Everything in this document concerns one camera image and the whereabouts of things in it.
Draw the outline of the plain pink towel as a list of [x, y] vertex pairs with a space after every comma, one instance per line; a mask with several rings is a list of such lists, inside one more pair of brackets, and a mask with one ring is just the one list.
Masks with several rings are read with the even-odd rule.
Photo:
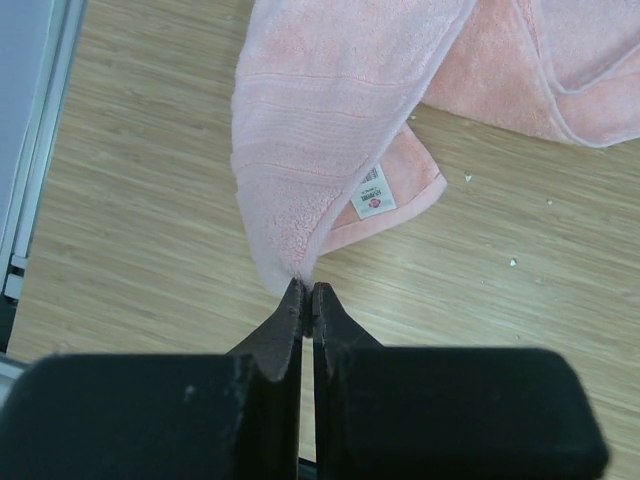
[[[639, 135], [635, 1], [258, 1], [232, 95], [231, 167], [265, 286], [402, 224], [446, 182], [408, 120], [419, 104], [543, 139]], [[397, 208], [351, 197], [380, 164]]]

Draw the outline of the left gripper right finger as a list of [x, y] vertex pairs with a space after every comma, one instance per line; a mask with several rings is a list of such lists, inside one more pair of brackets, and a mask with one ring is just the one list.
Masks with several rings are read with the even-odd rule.
[[385, 346], [315, 286], [321, 479], [599, 479], [609, 449], [558, 353]]

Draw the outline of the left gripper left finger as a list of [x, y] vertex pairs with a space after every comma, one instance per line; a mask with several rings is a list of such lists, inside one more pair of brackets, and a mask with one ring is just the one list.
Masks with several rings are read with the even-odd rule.
[[52, 354], [1, 411], [5, 479], [294, 479], [306, 289], [225, 354]]

